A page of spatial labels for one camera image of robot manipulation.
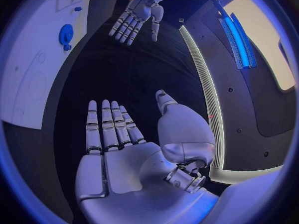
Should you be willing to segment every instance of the robotic hand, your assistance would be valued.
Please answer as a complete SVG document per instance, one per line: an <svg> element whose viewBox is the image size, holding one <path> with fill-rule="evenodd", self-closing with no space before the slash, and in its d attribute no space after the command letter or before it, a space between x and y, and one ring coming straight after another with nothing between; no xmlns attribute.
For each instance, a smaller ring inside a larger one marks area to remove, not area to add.
<svg viewBox="0 0 299 224"><path fill-rule="evenodd" d="M158 3L162 0L131 0L125 12L119 17L112 27L109 35L113 36L120 27L116 40L120 39L121 43L128 38L127 44L131 45L140 31L144 22L152 17L152 40L157 41L159 23L163 17L163 7Z"/></svg>
<svg viewBox="0 0 299 224"><path fill-rule="evenodd" d="M156 100L160 147L146 142L126 109L108 100L102 103L101 145L97 105L90 101L87 155L76 176L77 202L90 223L170 223L182 216L200 221L206 205L217 200L202 188L205 177L198 172L215 155L209 125L162 90Z"/></svg>

